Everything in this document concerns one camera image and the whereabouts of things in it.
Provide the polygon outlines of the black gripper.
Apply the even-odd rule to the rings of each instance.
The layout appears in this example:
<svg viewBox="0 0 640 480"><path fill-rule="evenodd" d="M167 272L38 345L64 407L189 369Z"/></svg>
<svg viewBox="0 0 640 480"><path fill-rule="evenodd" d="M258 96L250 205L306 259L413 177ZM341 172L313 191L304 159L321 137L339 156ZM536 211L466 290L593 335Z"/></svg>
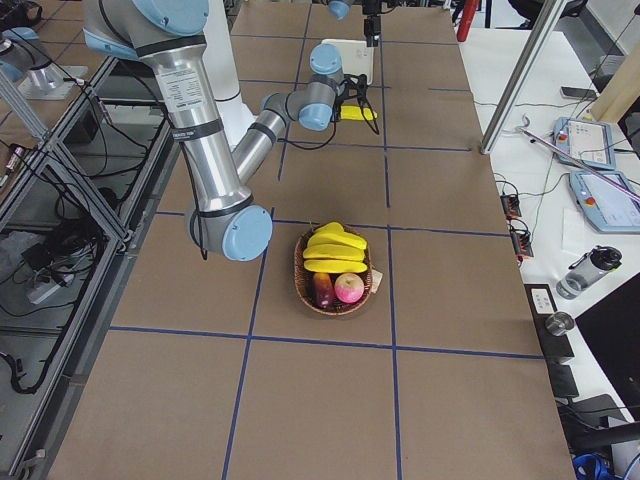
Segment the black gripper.
<svg viewBox="0 0 640 480"><path fill-rule="evenodd" d="M364 35L368 47L379 45L379 16L369 15L364 19Z"/></svg>
<svg viewBox="0 0 640 480"><path fill-rule="evenodd" d="M366 74L345 74L342 82L343 90L341 93L341 101L356 100L360 106L360 113L363 121L374 134L380 133L377 122L377 113L368 103L368 77Z"/></svg>

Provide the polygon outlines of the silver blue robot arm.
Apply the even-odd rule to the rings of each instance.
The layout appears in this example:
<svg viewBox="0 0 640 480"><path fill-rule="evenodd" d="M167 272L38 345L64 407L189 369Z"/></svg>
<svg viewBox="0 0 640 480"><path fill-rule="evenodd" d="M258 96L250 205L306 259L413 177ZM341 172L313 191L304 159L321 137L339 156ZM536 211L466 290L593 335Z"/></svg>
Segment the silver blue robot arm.
<svg viewBox="0 0 640 480"><path fill-rule="evenodd" d="M89 48L139 61L152 71L171 134L183 151L194 202L189 236L203 255L250 261L267 248L270 214L254 201L247 181L292 122L322 131L338 120L347 98L366 98L364 76L344 73L339 50L316 46L307 87L267 96L236 145L224 129L226 100L239 95L228 23L212 1L88 1L84 36Z"/></svg>
<svg viewBox="0 0 640 480"><path fill-rule="evenodd" d="M363 33L368 47L377 47L381 35L382 2L377 0L330 0L327 2L329 12L337 19L343 20L354 4L359 4L363 15Z"/></svg>

